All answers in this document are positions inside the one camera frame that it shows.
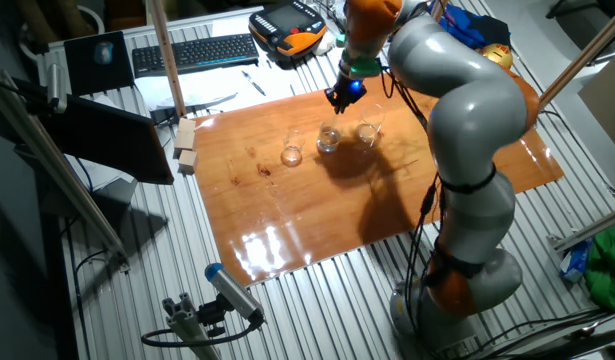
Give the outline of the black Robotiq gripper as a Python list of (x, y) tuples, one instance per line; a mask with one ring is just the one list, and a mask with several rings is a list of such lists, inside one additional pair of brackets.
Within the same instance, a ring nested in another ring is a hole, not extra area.
[(349, 79), (346, 76), (338, 78), (336, 84), (325, 90), (325, 95), (334, 107), (336, 114), (344, 114), (351, 104), (356, 103), (366, 94), (362, 79)]

